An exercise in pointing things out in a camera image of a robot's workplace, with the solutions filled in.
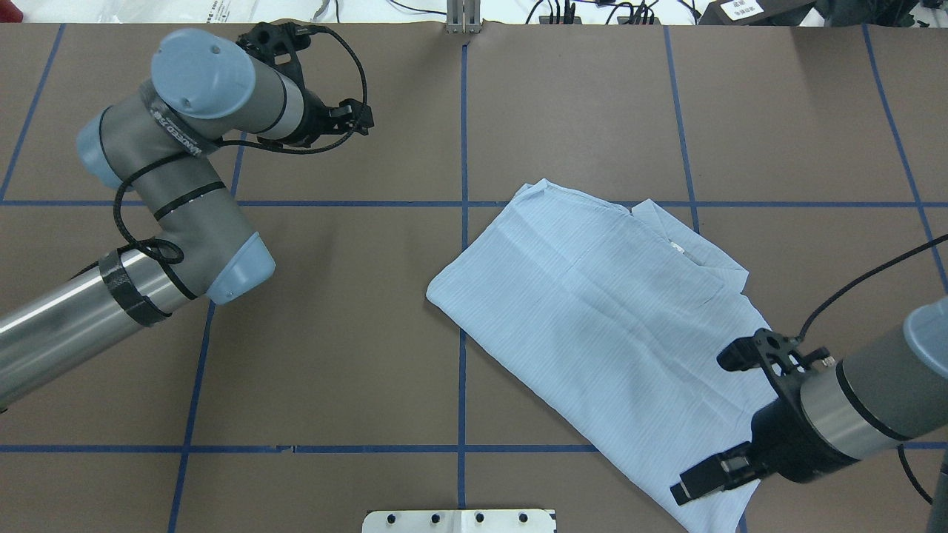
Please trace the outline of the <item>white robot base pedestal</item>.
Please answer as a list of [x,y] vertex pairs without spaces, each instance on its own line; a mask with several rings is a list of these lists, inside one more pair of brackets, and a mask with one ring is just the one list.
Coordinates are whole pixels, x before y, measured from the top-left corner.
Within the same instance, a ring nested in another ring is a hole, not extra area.
[[556,532],[554,510],[379,510],[363,520],[362,532]]

